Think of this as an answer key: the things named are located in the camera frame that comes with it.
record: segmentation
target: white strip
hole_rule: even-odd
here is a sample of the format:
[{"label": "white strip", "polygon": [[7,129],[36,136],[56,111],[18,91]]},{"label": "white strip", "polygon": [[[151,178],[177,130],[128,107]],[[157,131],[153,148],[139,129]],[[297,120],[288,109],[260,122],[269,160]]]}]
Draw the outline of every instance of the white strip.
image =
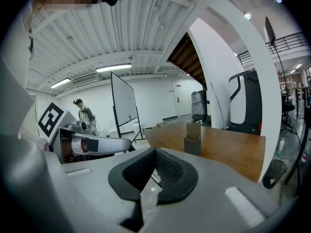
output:
[{"label": "white strip", "polygon": [[87,174],[87,173],[90,173],[90,172],[91,172],[91,170],[89,168],[83,168],[83,169],[80,169],[80,170],[68,172],[66,174],[67,174],[68,177],[74,177],[74,176],[79,176],[79,175],[82,175],[82,174]]},{"label": "white strip", "polygon": [[253,228],[265,220],[263,214],[244,196],[236,187],[230,187],[225,191],[225,195],[230,199],[246,224]]}]

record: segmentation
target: person wearing headset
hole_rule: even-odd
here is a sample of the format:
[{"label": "person wearing headset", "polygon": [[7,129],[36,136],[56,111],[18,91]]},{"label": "person wearing headset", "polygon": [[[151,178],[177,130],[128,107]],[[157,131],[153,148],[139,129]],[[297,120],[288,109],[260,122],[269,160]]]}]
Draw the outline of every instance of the person wearing headset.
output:
[{"label": "person wearing headset", "polygon": [[82,122],[86,123],[86,126],[88,127],[88,130],[93,135],[99,135],[99,132],[96,128],[96,120],[94,114],[91,112],[90,108],[86,107],[83,104],[83,101],[81,99],[77,99],[73,101],[73,104],[77,105],[79,110],[79,119]]},{"label": "person wearing headset", "polygon": [[[32,16],[44,9],[76,9],[86,8],[87,5],[97,3],[100,0],[29,0],[21,9],[15,20],[11,24],[1,46],[0,46],[0,69],[3,78],[2,85],[5,89],[0,89],[2,98],[10,97],[10,103],[6,107],[0,108],[0,113],[6,115],[15,111],[14,104],[18,104],[18,96],[14,91],[19,91],[19,97],[28,103],[33,103],[32,98],[26,92],[28,70],[31,58],[35,52],[35,43],[32,38],[31,21]],[[27,114],[28,108],[21,108],[21,115]],[[4,118],[0,119],[1,125],[7,125]],[[34,142],[41,150],[49,150],[47,141],[39,136],[31,134],[22,119],[14,123],[14,127],[1,127],[0,134],[16,135],[19,138],[27,139]],[[63,147],[64,155],[70,156],[72,153],[71,143]]]}]

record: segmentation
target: person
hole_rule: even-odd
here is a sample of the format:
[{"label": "person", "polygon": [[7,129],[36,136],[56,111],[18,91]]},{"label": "person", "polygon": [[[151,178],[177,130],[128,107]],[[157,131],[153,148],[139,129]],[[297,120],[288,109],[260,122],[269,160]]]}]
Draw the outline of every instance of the person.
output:
[{"label": "person", "polygon": [[[26,92],[28,70],[31,58],[35,53],[35,44],[32,38],[32,16],[44,9],[74,9],[86,7],[87,4],[98,0],[29,0],[16,16],[0,47],[0,68],[2,82],[0,96],[7,100],[6,106],[0,107],[1,115],[11,115],[0,118],[0,134],[16,135],[33,141],[41,150],[49,150],[44,138],[32,135],[25,127],[23,120],[34,103]],[[21,108],[16,104],[23,103]],[[72,149],[67,144],[65,155],[70,155]]]},{"label": "person", "polygon": [[77,99],[73,101],[73,104],[77,105],[79,110],[79,119],[82,122],[86,123],[86,126],[88,127],[88,130],[93,135],[99,135],[99,132],[96,128],[96,120],[94,114],[91,112],[90,108],[86,107],[83,104],[83,101],[81,99]]}]

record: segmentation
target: air conditioning vent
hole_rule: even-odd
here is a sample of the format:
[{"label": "air conditioning vent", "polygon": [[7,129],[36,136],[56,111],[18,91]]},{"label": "air conditioning vent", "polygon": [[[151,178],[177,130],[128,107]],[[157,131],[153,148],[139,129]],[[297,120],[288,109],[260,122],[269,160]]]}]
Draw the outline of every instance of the air conditioning vent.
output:
[{"label": "air conditioning vent", "polygon": [[82,77],[79,77],[77,79],[74,79],[72,81],[72,84],[74,86],[79,86],[83,83],[90,83],[90,82],[94,82],[94,81],[98,81],[98,76],[97,76],[97,73],[93,73],[93,74],[89,74],[89,75],[85,75],[85,76],[82,76]]}]

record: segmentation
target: white pillar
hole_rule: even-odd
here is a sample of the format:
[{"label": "white pillar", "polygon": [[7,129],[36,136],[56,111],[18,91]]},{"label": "white pillar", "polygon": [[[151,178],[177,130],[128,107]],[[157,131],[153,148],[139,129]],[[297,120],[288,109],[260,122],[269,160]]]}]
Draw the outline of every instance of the white pillar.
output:
[{"label": "white pillar", "polygon": [[200,18],[191,25],[188,33],[205,76],[212,127],[221,129],[230,120],[229,78],[244,72],[244,69],[230,46]]},{"label": "white pillar", "polygon": [[257,70],[262,99],[261,135],[266,137],[265,156],[259,178],[261,180],[275,152],[281,124],[281,93],[276,68],[262,37],[237,7],[228,0],[211,0],[210,6],[235,28]]}]

